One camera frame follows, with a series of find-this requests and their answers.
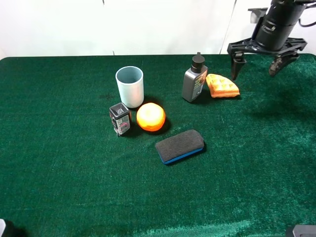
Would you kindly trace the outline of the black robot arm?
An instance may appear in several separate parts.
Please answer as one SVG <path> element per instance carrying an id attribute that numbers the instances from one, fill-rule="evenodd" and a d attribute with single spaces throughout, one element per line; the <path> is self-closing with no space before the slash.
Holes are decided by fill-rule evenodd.
<path id="1" fill-rule="evenodd" d="M 235 80 L 246 63 L 244 53 L 265 54 L 274 57 L 269 75 L 279 71 L 299 58 L 307 42 L 301 38 L 290 38 L 307 3 L 300 0 L 273 0 L 268 8 L 252 8 L 258 21 L 250 38 L 229 43 L 227 52 L 231 57 L 231 75 Z"/>

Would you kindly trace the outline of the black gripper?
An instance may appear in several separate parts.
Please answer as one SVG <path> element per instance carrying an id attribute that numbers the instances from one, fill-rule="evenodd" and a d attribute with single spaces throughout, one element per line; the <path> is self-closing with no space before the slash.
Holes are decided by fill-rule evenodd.
<path id="1" fill-rule="evenodd" d="M 231 76 L 236 80 L 242 67 L 246 64 L 244 53 L 277 55 L 269 67 L 269 75 L 274 77 L 287 65 L 300 56 L 307 42 L 303 38 L 290 38 L 298 18 L 281 19 L 264 16 L 258 21 L 250 38 L 229 43 L 227 52 L 231 56 Z"/>

